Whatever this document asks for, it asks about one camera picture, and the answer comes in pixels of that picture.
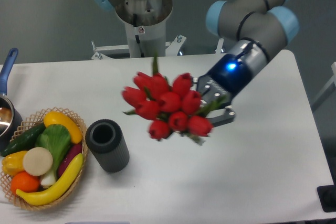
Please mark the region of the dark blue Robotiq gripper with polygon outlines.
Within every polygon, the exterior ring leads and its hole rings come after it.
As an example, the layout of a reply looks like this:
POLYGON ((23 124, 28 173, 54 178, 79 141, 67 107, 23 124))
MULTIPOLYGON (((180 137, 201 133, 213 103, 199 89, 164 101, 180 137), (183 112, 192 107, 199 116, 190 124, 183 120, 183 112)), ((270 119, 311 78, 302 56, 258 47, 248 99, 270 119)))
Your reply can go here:
POLYGON ((209 118, 213 127, 232 123, 236 113, 231 105, 233 98, 252 80, 252 72, 247 64, 236 59, 235 55, 224 55, 206 74, 198 77, 196 91, 205 103, 209 104, 224 97, 221 115, 209 118))

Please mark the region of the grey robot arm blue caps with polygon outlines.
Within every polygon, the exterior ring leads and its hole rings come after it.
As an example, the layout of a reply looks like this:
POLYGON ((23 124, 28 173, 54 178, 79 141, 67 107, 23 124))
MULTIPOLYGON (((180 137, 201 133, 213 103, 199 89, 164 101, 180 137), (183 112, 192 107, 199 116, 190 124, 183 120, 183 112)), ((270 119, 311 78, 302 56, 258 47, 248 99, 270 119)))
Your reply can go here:
MULTIPOLYGON (((132 58, 166 56, 166 21, 172 0, 94 0, 106 11, 114 10, 124 23, 132 58)), ((235 40, 227 54, 203 76, 194 79, 203 102, 225 97, 223 114, 211 118, 214 126, 230 123, 233 98, 296 36, 299 21, 285 8, 288 0, 217 1, 207 11, 207 30, 235 40)))

